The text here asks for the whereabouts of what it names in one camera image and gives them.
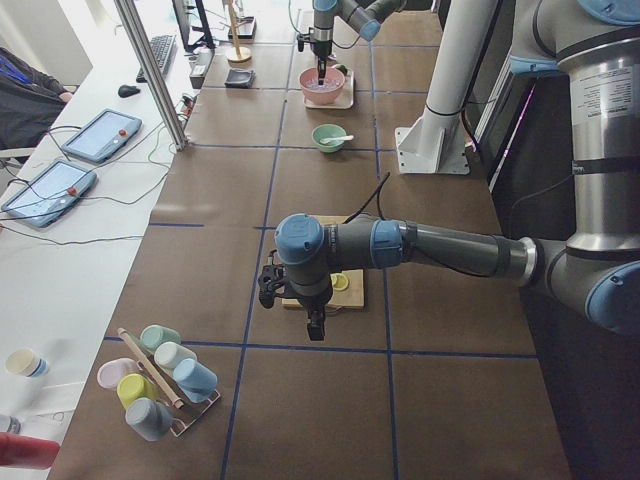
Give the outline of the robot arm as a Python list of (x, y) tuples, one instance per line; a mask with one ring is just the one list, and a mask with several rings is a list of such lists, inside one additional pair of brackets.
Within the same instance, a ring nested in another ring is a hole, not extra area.
[(323, 85), (326, 77), (336, 17), (351, 27), (361, 39), (371, 41), (379, 33), (382, 23), (392, 13), (402, 11), (406, 4), (406, 1), (401, 0), (378, 0), (367, 6), (364, 1), (356, 0), (314, 1), (309, 43), (317, 59), (319, 84)]

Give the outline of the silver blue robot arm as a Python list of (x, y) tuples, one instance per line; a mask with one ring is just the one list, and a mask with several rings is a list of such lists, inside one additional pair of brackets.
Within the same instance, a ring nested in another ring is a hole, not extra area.
[(570, 81), (576, 230), (566, 241), (510, 240), (382, 216), (322, 225), (282, 220), (259, 279), (259, 299), (297, 300), (313, 340), (325, 334), (334, 272), (405, 262), (510, 278), (621, 335), (639, 332), (639, 5), (635, 1), (520, 1), (513, 73)]

